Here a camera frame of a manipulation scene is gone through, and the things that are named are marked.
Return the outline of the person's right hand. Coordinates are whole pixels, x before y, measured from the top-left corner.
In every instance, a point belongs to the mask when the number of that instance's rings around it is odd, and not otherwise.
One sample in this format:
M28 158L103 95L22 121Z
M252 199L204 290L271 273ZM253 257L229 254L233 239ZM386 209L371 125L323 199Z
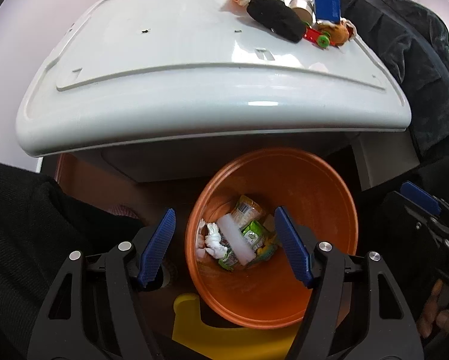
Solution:
M428 339L433 328L438 328L445 336L449 336L449 308L441 306L438 302L446 289L444 281L438 279L430 292L417 321L417 331L422 339Z

